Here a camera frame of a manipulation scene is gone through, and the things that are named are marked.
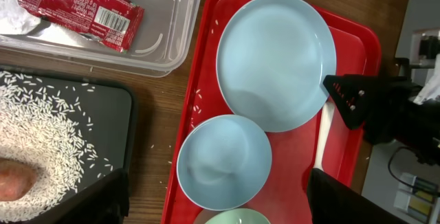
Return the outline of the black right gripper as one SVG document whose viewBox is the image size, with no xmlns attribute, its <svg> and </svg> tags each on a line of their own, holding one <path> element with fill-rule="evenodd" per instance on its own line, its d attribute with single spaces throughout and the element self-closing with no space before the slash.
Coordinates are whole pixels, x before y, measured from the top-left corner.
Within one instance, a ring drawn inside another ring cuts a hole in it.
<svg viewBox="0 0 440 224">
<path fill-rule="evenodd" d="M 414 150 L 421 164 L 439 164 L 439 102 L 413 102 L 421 87 L 404 76 L 328 75 L 323 85 L 347 128 L 364 124 L 373 145 L 396 139 Z"/>
</svg>

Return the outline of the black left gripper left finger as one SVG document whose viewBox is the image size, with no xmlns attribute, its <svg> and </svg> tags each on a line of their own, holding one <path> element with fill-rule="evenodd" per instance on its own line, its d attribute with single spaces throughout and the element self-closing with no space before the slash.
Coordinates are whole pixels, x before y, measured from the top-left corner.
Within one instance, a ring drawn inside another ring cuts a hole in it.
<svg viewBox="0 0 440 224">
<path fill-rule="evenodd" d="M 119 224 L 129 214 L 129 177 L 117 169 L 27 224 Z"/>
</svg>

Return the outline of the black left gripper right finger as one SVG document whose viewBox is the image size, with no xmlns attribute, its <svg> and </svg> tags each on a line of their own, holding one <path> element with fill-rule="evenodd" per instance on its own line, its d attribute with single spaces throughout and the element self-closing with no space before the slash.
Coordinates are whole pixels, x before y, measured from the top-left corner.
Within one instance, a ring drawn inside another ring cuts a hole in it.
<svg viewBox="0 0 440 224">
<path fill-rule="evenodd" d="M 310 172 L 307 199 L 313 224 L 407 224 L 318 168 Z"/>
</svg>

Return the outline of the orange carrot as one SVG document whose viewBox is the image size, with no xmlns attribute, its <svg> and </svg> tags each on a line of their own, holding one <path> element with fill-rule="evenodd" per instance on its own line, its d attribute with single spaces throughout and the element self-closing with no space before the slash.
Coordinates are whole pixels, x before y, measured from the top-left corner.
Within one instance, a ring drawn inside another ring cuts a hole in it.
<svg viewBox="0 0 440 224">
<path fill-rule="evenodd" d="M 28 165 L 1 158 L 1 201 L 24 197 L 37 180 L 36 171 Z"/>
</svg>

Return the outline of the green bowl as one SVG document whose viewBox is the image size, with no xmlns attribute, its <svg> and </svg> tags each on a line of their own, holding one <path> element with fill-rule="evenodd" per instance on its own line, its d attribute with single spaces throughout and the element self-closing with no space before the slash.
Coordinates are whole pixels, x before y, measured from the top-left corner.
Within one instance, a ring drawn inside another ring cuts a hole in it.
<svg viewBox="0 0 440 224">
<path fill-rule="evenodd" d="M 270 221 L 255 210 L 236 208 L 222 212 L 202 210 L 193 224 L 270 224 Z"/>
</svg>

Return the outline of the pile of white rice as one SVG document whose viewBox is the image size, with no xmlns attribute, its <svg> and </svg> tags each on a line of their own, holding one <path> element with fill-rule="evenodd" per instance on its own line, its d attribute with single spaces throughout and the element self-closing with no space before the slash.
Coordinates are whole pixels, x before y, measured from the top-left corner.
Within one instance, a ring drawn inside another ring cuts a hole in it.
<svg viewBox="0 0 440 224">
<path fill-rule="evenodd" d="M 2 223 L 22 223 L 57 206 L 123 165 L 98 137 L 98 101 L 114 90 L 1 70 L 1 158 L 29 166 L 36 182 L 1 202 Z"/>
</svg>

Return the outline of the small light blue bowl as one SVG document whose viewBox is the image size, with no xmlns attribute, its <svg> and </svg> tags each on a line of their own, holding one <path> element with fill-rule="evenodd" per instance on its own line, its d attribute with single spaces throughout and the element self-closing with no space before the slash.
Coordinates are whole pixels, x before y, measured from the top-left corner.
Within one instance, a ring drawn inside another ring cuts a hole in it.
<svg viewBox="0 0 440 224">
<path fill-rule="evenodd" d="M 176 174 L 187 198 L 223 211 L 244 205 L 265 185 L 272 148 L 265 131 L 239 115 L 219 115 L 196 126 L 182 144 Z"/>
</svg>

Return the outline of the white paper napkin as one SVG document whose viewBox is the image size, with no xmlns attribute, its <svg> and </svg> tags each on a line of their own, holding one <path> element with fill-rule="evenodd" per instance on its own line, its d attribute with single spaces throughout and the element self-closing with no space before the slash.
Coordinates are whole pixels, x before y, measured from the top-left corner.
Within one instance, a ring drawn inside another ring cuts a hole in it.
<svg viewBox="0 0 440 224">
<path fill-rule="evenodd" d="M 1 0 L 2 34 L 27 34 L 42 20 L 20 7 L 18 0 Z"/>
</svg>

